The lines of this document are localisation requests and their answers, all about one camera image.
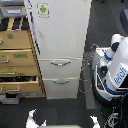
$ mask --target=drawer handle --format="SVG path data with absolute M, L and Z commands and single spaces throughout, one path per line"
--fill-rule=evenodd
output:
M 3 91 L 3 88 L 5 88 L 5 86 L 1 87 L 1 92 L 19 92 L 19 86 L 18 86 L 17 90 L 6 90 L 6 91 Z
M 53 83 L 56 83 L 56 84 L 66 84 L 66 83 L 68 83 L 68 82 L 70 82 L 69 80 L 56 80 L 56 81 L 52 81 Z
M 0 40 L 0 44 L 2 44 L 2 40 Z
M 14 72 L 8 72 L 8 73 L 0 73 L 0 75 L 15 75 L 16 74 L 16 71 L 14 71 Z
M 9 59 L 7 59 L 7 61 L 1 61 L 0 64 L 5 64 L 5 63 L 8 63 L 9 62 Z
M 58 63 L 55 63 L 55 62 L 50 62 L 51 64 L 54 64 L 54 65 L 57 65 L 57 66 L 64 66 L 64 65 L 66 65 L 66 64 L 69 64 L 69 63 L 71 63 L 71 61 L 68 61 L 68 62 L 65 62 L 65 63 L 62 63 L 62 64 L 58 64 Z

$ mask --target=refrigerator door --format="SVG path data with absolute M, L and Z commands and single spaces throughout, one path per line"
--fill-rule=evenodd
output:
M 38 59 L 83 55 L 91 0 L 24 2 Z

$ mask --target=open drawer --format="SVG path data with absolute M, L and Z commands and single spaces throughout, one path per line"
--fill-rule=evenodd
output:
M 16 77 L 16 76 L 36 76 L 38 70 L 36 65 L 32 66 L 14 66 L 0 67 L 0 77 Z
M 0 50 L 0 66 L 35 65 L 31 49 Z
M 0 78 L 0 93 L 28 93 L 28 92 L 39 92 L 39 79 L 37 76 L 23 77 L 19 79 L 16 77 L 4 77 Z
M 28 32 L 26 30 L 7 30 L 0 32 L 0 49 L 25 48 L 31 48 Z

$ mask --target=sticker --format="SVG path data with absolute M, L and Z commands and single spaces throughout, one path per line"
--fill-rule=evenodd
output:
M 7 35 L 8 35 L 9 39 L 13 39 L 14 38 L 12 34 L 7 34 Z
M 47 3 L 37 4 L 39 17 L 49 17 L 49 5 Z
M 13 69 L 13 68 L 8 68 L 9 70 Z
M 6 56 L 5 55 L 1 55 L 1 58 L 5 58 Z
M 14 55 L 14 58 L 28 58 L 26 53 L 23 53 L 23 54 L 13 54 L 13 55 Z
M 7 10 L 8 14 L 20 14 L 20 9 Z

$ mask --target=blue label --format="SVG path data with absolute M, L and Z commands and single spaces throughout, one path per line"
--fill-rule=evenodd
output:
M 121 81 L 124 79 L 126 74 L 126 70 L 124 68 L 120 68 L 120 72 L 117 74 L 117 77 L 114 78 L 114 81 L 119 85 Z

